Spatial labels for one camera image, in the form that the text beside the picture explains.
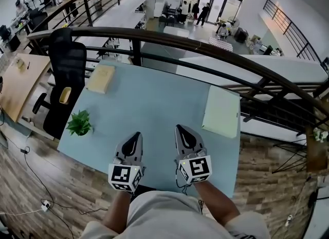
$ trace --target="black metal railing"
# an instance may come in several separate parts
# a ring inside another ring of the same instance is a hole
[[[59,28],[63,26],[69,17],[72,17],[74,11],[66,14],[65,9],[69,8],[73,3],[79,3],[76,6],[76,10],[84,7],[85,10],[80,12],[77,17],[75,17],[71,22],[68,22],[68,26],[82,26],[86,23],[87,26],[93,26],[93,23],[99,19],[105,12],[107,12],[111,7],[118,4],[120,5],[122,0],[69,0],[64,2],[62,5],[58,5],[58,8],[49,15],[46,19],[44,19],[33,31],[38,32],[40,30],[44,30],[44,26],[52,25],[52,29]],[[56,16],[60,13],[63,13],[64,16],[56,20]]]
[[[28,39],[33,41],[34,44],[38,46],[39,41],[44,38],[49,38],[51,33],[52,30],[32,33],[28,36]],[[312,127],[317,127],[329,120],[329,111],[324,107],[324,105],[309,95],[308,91],[303,90],[303,87],[310,87],[315,84],[294,84],[260,64],[257,64],[238,54],[228,52],[206,43],[166,33],[111,27],[72,28],[72,35],[130,40],[132,41],[131,50],[91,46],[87,46],[86,49],[89,51],[126,54],[131,57],[131,61],[134,65],[143,66],[143,59],[146,58],[161,61],[163,65],[166,63],[171,63],[228,79],[235,84],[244,87],[243,90],[234,90],[234,86],[220,86],[227,90],[239,93],[242,98],[241,114],[245,117],[245,121],[256,119],[293,130],[298,134],[302,134],[305,132],[306,126],[309,125]],[[250,71],[259,75],[262,79],[257,84],[253,84],[221,71],[152,53],[145,53],[141,50],[141,41],[197,52],[199,54],[225,61],[228,64],[232,64],[244,70]],[[89,62],[96,63],[100,61],[99,59],[91,58],[88,58],[87,60]],[[285,97],[291,93],[295,94],[300,99],[297,101],[286,99]],[[261,100],[257,98],[258,95],[268,95],[271,99],[269,101]],[[315,115],[313,111],[314,108],[322,112],[324,117],[320,118]]]
[[[313,46],[287,14],[270,0],[266,1],[263,9],[271,16],[272,20],[279,25],[283,34],[295,49],[297,57],[321,63]]]

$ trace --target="mesh chair back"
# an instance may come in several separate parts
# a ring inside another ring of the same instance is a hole
[[[71,87],[80,94],[83,89],[87,50],[84,44],[73,42],[71,29],[55,30],[49,38],[49,57],[56,87]]]
[[[47,12],[42,12],[42,13],[39,13],[38,15],[34,15],[33,19],[31,20],[33,26],[34,27],[38,26],[47,17],[48,17]],[[40,30],[38,30],[38,31],[46,31],[46,30],[48,30],[48,24],[43,24],[41,26]]]

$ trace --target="black cable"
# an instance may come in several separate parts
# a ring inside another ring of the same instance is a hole
[[[318,198],[317,200],[325,200],[325,199],[329,199],[329,197]]]
[[[183,185],[183,186],[179,186],[179,185],[178,185],[178,180],[177,180],[177,171],[178,171],[178,168],[176,168],[176,185],[177,185],[177,187],[179,187],[179,188],[183,188],[181,192],[187,196],[187,188],[190,187],[191,184],[189,184],[189,185],[186,184],[186,185]]]
[[[205,202],[203,200],[199,200],[198,203],[199,203],[200,208],[201,208],[201,214],[203,214],[202,210],[204,209]]]
[[[3,124],[5,124],[5,113],[4,113],[4,110],[0,107],[0,110],[1,110],[1,114],[2,114],[2,124],[0,126],[2,126]]]
[[[71,232],[71,235],[72,235],[72,239],[74,239],[74,236],[73,236],[73,232],[72,232],[72,230],[71,230],[71,228],[70,228],[70,226],[62,219],[62,218],[60,218],[57,214],[55,214],[49,207],[48,207],[48,210],[53,214],[53,215],[55,215],[59,220],[61,220],[66,226],[67,226],[67,228],[70,230],[70,232]]]
[[[49,208],[51,209],[53,207],[53,205],[54,205],[54,199],[53,199],[50,191],[48,190],[48,188],[43,184],[42,180],[40,180],[40,178],[37,176],[37,174],[33,171],[33,169],[30,167],[29,163],[27,163],[26,154],[29,154],[30,153],[30,147],[29,146],[26,146],[24,150],[27,151],[27,153],[24,153],[24,158],[25,158],[25,162],[26,162],[27,167],[29,167],[29,169],[31,170],[31,172],[33,172],[33,174],[38,178],[38,180],[41,182],[41,184],[43,185],[43,187],[45,187],[46,191],[48,192],[48,194],[49,194],[49,196],[51,198],[52,205],[49,206]]]

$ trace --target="black office chair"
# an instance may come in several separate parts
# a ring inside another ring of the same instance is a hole
[[[60,139],[85,85],[87,50],[83,44],[72,41],[70,28],[61,28],[55,30],[49,38],[49,57],[56,85],[51,91],[50,103],[45,101],[46,94],[41,94],[33,107],[33,113],[36,114],[40,106],[48,108],[43,129]],[[71,87],[68,104],[59,102],[65,87]]]
[[[41,2],[41,0],[39,0],[39,1],[40,1],[40,5],[44,5],[44,7],[42,9],[46,8],[48,5],[51,4],[51,0],[43,0],[43,2]]]

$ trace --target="paper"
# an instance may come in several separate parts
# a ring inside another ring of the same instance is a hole
[[[217,86],[211,86],[202,129],[235,138],[239,123],[240,98]]]
[[[105,94],[107,91],[108,84],[110,83],[114,75],[114,72],[114,66],[101,64],[97,65],[88,81],[86,88],[90,91]]]

